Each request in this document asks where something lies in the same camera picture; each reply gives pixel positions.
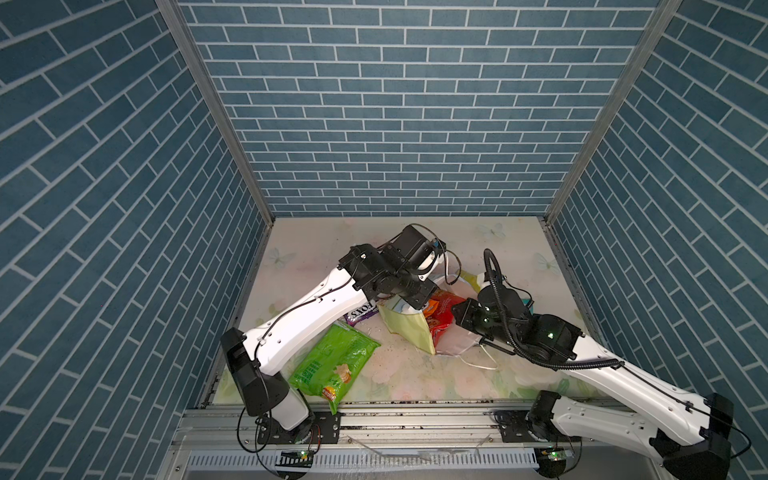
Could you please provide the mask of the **orange yellow snack packet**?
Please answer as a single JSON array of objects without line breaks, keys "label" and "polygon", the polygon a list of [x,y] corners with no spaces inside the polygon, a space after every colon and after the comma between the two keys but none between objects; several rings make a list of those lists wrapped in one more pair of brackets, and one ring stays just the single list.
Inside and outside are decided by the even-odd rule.
[{"label": "orange yellow snack packet", "polygon": [[423,310],[424,317],[429,320],[444,321],[450,314],[450,305],[445,301],[430,299]]}]

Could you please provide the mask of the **white green paper bag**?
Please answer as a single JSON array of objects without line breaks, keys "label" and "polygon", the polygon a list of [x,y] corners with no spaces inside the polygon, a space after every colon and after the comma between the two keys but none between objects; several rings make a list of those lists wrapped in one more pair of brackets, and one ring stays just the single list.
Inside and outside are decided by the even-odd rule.
[{"label": "white green paper bag", "polygon": [[[437,290],[451,292],[466,300],[477,298],[477,294],[464,291],[459,281],[453,286],[440,281]],[[457,358],[465,365],[479,370],[498,370],[498,363],[481,344],[481,336],[455,323],[448,327],[440,337],[437,347],[434,347],[427,321],[422,313],[424,308],[415,310],[399,296],[378,302],[379,314],[389,332],[401,336],[417,349],[430,355]]]}]

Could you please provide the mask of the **purple Fox's candy bag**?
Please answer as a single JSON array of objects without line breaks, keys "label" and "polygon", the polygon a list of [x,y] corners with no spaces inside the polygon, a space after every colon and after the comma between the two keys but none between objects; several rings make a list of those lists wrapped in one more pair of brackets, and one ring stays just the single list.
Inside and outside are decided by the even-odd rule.
[{"label": "purple Fox's candy bag", "polygon": [[376,303],[365,303],[363,306],[353,309],[342,316],[342,320],[349,326],[354,327],[360,322],[370,319],[378,313]]}]

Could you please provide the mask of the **bright green snack packet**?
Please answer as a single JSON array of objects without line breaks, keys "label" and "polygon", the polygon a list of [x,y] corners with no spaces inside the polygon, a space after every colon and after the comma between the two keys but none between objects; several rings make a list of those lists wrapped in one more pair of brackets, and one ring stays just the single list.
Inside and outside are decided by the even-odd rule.
[{"label": "bright green snack packet", "polygon": [[333,414],[381,344],[346,324],[334,323],[293,371],[289,384],[322,397]]}]

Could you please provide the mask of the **teal Fox's candy bag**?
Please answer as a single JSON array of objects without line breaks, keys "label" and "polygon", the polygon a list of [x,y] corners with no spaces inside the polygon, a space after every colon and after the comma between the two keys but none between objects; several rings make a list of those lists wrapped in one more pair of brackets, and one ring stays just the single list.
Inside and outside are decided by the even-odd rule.
[{"label": "teal Fox's candy bag", "polygon": [[532,299],[523,300],[525,315],[532,315],[534,313],[534,304],[535,304],[535,301]]}]

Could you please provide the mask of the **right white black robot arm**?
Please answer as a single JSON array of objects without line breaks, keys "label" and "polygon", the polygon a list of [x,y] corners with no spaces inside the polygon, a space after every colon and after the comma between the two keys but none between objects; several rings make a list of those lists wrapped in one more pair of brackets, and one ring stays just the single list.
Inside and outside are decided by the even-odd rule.
[{"label": "right white black robot arm", "polygon": [[619,411],[542,390],[526,416],[536,439],[594,439],[657,461],[676,479],[727,477],[734,406],[726,397],[701,396],[661,380],[570,322],[531,312],[506,287],[487,286],[451,312],[457,326],[483,341],[579,379],[625,407]]}]

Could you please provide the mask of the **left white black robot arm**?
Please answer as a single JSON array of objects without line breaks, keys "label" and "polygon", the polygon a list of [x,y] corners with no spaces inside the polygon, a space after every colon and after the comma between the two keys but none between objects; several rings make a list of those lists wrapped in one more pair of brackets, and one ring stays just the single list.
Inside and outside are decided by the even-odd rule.
[{"label": "left white black robot arm", "polygon": [[313,290],[264,324],[227,330],[221,349],[248,415],[266,415],[285,431],[307,425],[311,410],[283,378],[285,364],[334,321],[372,301],[393,297],[423,310],[437,290],[430,275],[447,254],[431,230],[409,224],[380,246],[351,246]]}]

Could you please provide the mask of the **red snack packet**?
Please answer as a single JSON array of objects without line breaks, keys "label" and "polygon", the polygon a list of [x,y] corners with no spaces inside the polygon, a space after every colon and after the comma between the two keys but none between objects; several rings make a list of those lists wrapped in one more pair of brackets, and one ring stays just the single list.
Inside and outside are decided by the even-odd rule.
[{"label": "red snack packet", "polygon": [[450,314],[444,321],[429,321],[425,318],[429,327],[433,345],[434,347],[437,347],[440,337],[446,332],[448,327],[454,323],[454,314],[452,312],[453,307],[465,302],[466,299],[444,290],[437,290],[432,295],[431,299],[445,301],[450,305]]}]

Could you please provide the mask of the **floral table mat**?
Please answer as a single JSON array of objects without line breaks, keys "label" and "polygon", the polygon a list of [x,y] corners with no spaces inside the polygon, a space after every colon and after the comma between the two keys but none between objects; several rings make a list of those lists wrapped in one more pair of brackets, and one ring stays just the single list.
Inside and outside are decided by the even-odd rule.
[{"label": "floral table mat", "polygon": [[[482,253],[489,248],[510,283],[532,293],[535,312],[585,325],[563,269],[535,217],[319,217],[277,219],[239,328],[248,331],[291,306],[324,279],[351,246],[378,246],[411,223],[431,230],[447,243],[451,271],[460,270],[462,277],[482,273]],[[378,315],[358,328],[381,346],[346,394],[347,403],[532,399],[541,389],[581,400],[603,395],[581,380],[490,347],[485,348],[498,363],[497,371],[430,355],[390,333]]]}]

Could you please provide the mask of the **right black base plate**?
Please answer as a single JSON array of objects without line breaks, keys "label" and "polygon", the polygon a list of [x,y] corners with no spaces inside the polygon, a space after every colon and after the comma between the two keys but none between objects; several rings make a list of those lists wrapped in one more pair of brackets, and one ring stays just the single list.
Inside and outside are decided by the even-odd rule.
[{"label": "right black base plate", "polygon": [[496,410],[490,414],[504,443],[579,443],[579,436],[569,437],[554,424],[554,414],[545,410]]}]

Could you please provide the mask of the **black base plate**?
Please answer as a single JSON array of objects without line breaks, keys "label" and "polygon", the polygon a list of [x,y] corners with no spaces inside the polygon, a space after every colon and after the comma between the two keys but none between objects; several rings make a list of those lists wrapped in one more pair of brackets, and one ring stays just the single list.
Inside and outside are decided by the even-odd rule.
[{"label": "black base plate", "polygon": [[554,414],[545,410],[496,410],[490,414],[504,443],[579,443],[579,436],[569,437],[554,424]]},{"label": "black base plate", "polygon": [[288,444],[337,444],[341,429],[341,414],[330,411],[311,412],[309,417],[291,430],[284,429],[276,420],[266,415],[257,418],[258,443]]}]

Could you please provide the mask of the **aluminium mounting rail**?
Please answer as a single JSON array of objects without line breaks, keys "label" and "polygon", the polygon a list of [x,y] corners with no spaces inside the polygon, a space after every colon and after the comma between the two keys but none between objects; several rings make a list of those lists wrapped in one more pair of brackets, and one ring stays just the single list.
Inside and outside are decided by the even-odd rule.
[{"label": "aluminium mounting rail", "polygon": [[188,410],[160,479],[666,479],[657,463],[594,439],[504,443],[490,417],[523,402],[350,404],[337,444],[254,444],[235,406]]}]

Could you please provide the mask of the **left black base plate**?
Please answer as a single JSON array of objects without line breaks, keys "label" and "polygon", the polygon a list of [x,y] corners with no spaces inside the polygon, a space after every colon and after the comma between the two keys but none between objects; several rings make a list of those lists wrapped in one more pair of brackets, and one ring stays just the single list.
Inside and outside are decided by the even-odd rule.
[{"label": "left black base plate", "polygon": [[341,429],[341,414],[330,411],[311,412],[309,417],[291,430],[284,429],[276,420],[266,415],[257,418],[258,443],[288,444],[337,444]]}]

